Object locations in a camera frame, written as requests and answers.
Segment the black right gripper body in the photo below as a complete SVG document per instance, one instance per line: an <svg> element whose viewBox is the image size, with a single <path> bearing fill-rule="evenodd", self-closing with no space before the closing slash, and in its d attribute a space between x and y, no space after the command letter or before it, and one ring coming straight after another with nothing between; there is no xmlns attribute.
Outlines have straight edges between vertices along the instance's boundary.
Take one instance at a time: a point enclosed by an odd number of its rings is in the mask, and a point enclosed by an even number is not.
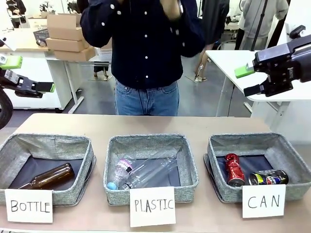
<svg viewBox="0 0 311 233"><path fill-rule="evenodd" d="M255 94L267 97L293 89L292 81L311 80L311 37L304 36L286 44L255 53L254 70L267 74L261 84L254 86Z"/></svg>

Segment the person's left hand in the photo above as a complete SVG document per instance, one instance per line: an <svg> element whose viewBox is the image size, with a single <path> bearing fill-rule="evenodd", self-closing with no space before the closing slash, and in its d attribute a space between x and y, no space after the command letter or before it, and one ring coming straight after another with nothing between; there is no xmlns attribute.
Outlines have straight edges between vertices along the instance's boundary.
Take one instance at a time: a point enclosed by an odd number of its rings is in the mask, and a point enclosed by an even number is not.
<svg viewBox="0 0 311 233"><path fill-rule="evenodd" d="M181 17L180 2L178 0L160 0L166 17L173 21Z"/></svg>

